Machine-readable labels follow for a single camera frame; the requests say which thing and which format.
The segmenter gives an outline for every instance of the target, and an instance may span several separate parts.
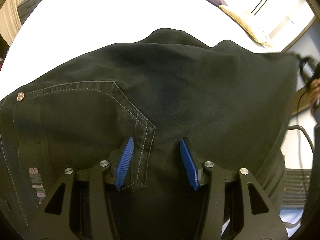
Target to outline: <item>white wall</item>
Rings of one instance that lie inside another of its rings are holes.
[[[294,44],[290,51],[295,51],[301,56],[312,55],[316,60],[320,61],[320,25],[315,22],[311,28]],[[297,90],[303,87],[302,80],[298,79]],[[295,125],[296,117],[293,117],[290,121],[290,125]],[[305,128],[310,138],[314,142],[313,128],[316,125],[316,121],[310,114],[310,110],[299,114],[299,125]],[[302,132],[301,135],[301,158],[302,166],[304,169],[312,168],[312,152]],[[299,155],[298,155],[298,134],[297,131],[287,131],[286,137],[281,147],[283,155],[285,155],[286,168],[300,169]]]

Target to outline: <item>blue gripper pad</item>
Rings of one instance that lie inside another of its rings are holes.
[[[184,139],[180,140],[180,154],[188,175],[189,183],[194,188],[194,190],[198,190],[200,184],[198,182],[196,165],[193,162],[192,156]]]
[[[130,161],[133,154],[133,147],[134,147],[133,138],[130,137],[122,153],[119,165],[117,167],[116,181],[115,181],[116,190],[119,190],[120,187],[124,184],[124,179],[125,179],[125,176],[127,175]]]

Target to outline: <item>metal rivet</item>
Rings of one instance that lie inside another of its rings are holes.
[[[214,166],[213,162],[210,161],[205,162],[204,165],[208,168],[212,168]]]
[[[100,162],[100,166],[101,167],[107,167],[109,165],[109,162],[108,161],[101,161]]]
[[[71,174],[73,173],[73,168],[66,168],[66,170],[64,171],[65,174]]]
[[[240,172],[243,174],[243,175],[247,175],[249,173],[249,171],[246,169],[246,168],[241,168],[240,169]]]
[[[17,96],[17,101],[20,102],[22,101],[22,99],[24,98],[24,93],[23,92],[20,92]]]

